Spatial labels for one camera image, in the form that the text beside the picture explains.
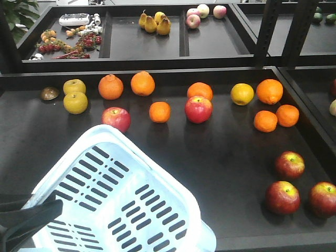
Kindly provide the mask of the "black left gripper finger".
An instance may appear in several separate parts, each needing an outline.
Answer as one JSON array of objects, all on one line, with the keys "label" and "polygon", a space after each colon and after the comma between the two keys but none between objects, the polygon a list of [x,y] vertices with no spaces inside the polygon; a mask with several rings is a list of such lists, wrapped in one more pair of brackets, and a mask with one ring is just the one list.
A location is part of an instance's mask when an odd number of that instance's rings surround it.
[{"label": "black left gripper finger", "polygon": [[[23,206],[34,196],[33,194],[2,194],[1,193],[1,212],[21,211]],[[42,204],[25,208],[27,211],[32,210],[57,210],[57,201],[54,196],[48,197]]]},{"label": "black left gripper finger", "polygon": [[1,212],[1,251],[18,251],[20,246],[62,213],[63,202],[57,210]]}]

